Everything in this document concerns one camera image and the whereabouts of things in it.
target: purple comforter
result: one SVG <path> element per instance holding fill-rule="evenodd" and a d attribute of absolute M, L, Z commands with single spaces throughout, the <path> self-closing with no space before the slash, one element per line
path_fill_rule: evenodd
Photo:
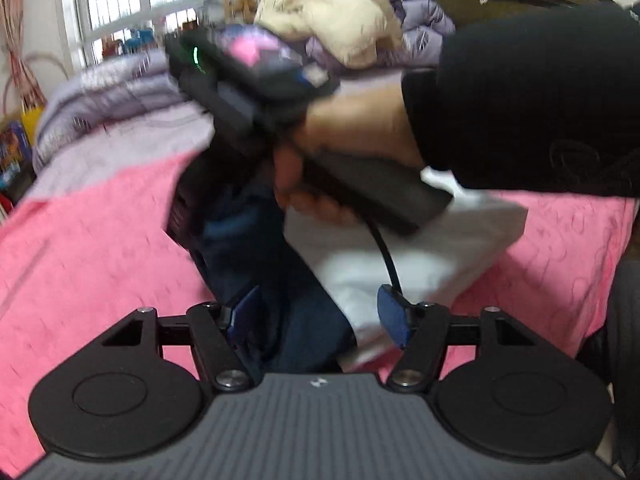
<path fill-rule="evenodd" d="M 450 17 L 433 0 L 407 0 L 401 3 L 402 11 L 396 16 L 402 22 L 404 46 L 398 50 L 378 50 L 376 67 L 428 68 L 440 60 L 442 38 L 456 31 Z M 318 41 L 311 38 L 306 44 L 306 53 L 321 66 L 334 73 L 347 69 L 329 54 Z"/>
<path fill-rule="evenodd" d="M 59 150 L 96 126 L 131 119 L 185 101 L 152 50 L 90 67 L 56 90 L 38 123 L 33 167 L 42 170 Z"/>

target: pink bedsheet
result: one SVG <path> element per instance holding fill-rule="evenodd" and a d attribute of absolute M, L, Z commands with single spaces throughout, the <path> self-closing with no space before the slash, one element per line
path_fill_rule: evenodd
<path fill-rule="evenodd" d="M 0 228 L 0 468 L 42 453 L 27 415 L 34 384 L 139 306 L 182 314 L 210 297 L 188 254 L 164 234 L 185 156 L 100 186 L 23 203 Z M 602 325 L 632 200 L 503 194 L 531 208 L 523 238 L 453 306 L 497 304 L 569 354 Z M 388 370 L 397 354 L 381 364 Z M 468 359 L 450 352 L 447 369 Z"/>

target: white cloth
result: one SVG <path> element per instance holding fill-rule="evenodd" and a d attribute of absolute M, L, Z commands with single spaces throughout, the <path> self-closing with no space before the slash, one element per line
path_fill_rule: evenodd
<path fill-rule="evenodd" d="M 486 192 L 462 189 L 450 173 L 426 169 L 422 179 L 453 193 L 448 209 L 410 238 L 382 235 L 404 296 L 412 303 L 449 305 L 520 238 L 527 210 Z M 342 368 L 351 370 L 391 348 L 376 304 L 378 289 L 389 283 L 389 276 L 366 227 L 334 227 L 290 212 L 285 236 L 353 327 L 358 349 L 343 357 Z"/>

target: hand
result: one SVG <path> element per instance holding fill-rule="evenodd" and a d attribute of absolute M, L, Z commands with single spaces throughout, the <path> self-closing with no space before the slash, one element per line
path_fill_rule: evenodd
<path fill-rule="evenodd" d="M 391 158 L 421 170 L 424 167 L 418 145 L 404 108 L 400 84 L 313 103 L 305 124 L 292 138 L 302 151 L 321 148 L 334 152 Z M 275 193 L 278 204 L 292 206 L 302 214 L 337 223 L 356 221 L 353 212 L 327 196 L 315 197 L 300 191 L 302 158 L 291 145 L 274 151 Z"/>

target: curtain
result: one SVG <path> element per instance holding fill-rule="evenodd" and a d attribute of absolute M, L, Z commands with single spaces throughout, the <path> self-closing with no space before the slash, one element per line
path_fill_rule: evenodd
<path fill-rule="evenodd" d="M 11 78 L 20 92 L 24 108 L 44 106 L 47 100 L 31 69 L 22 61 L 24 0 L 0 0 L 0 24 L 6 35 L 6 49 L 11 63 Z"/>

